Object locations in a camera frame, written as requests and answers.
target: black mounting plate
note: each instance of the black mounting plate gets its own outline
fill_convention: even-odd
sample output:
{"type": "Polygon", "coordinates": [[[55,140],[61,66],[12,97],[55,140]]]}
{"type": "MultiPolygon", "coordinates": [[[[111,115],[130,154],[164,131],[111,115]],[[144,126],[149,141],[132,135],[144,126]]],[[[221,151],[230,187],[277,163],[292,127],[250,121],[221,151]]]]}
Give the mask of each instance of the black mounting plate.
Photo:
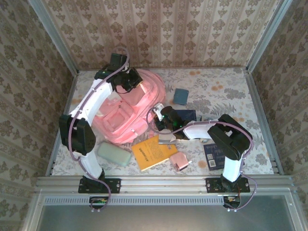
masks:
{"type": "Polygon", "coordinates": [[[241,177],[238,181],[236,186],[232,189],[231,192],[228,192],[221,184],[220,177],[217,178],[206,178],[205,179],[205,185],[207,193],[238,193],[239,190],[241,193],[249,193],[249,182],[247,178],[241,177]]]}
{"type": "MultiPolygon", "coordinates": [[[[93,180],[88,178],[80,179],[78,193],[108,193],[107,188],[103,186],[101,183],[96,181],[96,183],[99,184],[99,187],[93,187],[93,184],[91,184],[92,182],[93,180]]],[[[111,193],[120,193],[121,189],[120,178],[105,178],[104,182],[110,187],[111,193]]]]}

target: green sponge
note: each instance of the green sponge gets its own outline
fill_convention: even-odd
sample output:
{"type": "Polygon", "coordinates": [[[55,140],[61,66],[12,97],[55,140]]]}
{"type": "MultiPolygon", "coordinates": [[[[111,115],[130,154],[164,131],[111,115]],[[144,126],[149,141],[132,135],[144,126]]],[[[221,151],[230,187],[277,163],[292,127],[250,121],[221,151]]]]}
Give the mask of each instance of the green sponge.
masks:
{"type": "Polygon", "coordinates": [[[106,142],[101,143],[96,154],[105,160],[122,167],[128,165],[131,157],[131,154],[128,151],[106,142]]]}

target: vent grille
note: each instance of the vent grille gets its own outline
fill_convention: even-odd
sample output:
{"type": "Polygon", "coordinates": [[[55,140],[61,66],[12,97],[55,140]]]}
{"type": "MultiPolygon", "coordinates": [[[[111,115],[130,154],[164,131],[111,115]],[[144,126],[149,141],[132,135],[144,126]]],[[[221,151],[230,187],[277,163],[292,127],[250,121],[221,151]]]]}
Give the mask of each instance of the vent grille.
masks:
{"type": "MultiPolygon", "coordinates": [[[[45,205],[89,205],[89,199],[90,196],[48,196],[45,198],[45,205]]],[[[223,198],[221,196],[114,196],[110,205],[223,205],[223,198]]]]}

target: gray panel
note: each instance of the gray panel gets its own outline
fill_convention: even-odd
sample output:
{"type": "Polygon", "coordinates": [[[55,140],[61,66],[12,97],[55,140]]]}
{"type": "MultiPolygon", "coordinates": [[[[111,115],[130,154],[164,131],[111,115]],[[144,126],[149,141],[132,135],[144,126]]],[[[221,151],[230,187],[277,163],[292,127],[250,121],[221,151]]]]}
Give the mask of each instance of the gray panel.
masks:
{"type": "Polygon", "coordinates": [[[256,196],[247,207],[109,206],[91,213],[84,205],[45,206],[39,231],[293,231],[284,196],[256,196]]]}

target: patterned wall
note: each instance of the patterned wall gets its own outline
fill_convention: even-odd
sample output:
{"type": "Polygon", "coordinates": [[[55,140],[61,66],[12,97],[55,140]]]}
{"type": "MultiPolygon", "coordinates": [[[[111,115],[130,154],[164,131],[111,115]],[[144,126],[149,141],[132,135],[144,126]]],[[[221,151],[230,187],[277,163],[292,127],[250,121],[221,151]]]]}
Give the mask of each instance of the patterned wall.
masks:
{"type": "Polygon", "coordinates": [[[0,1],[0,230],[18,230],[72,83],[27,1],[0,1]]]}
{"type": "Polygon", "coordinates": [[[44,0],[79,69],[245,66],[279,0],[44,0]]]}
{"type": "Polygon", "coordinates": [[[308,1],[292,5],[253,76],[286,174],[308,216],[308,1]]]}

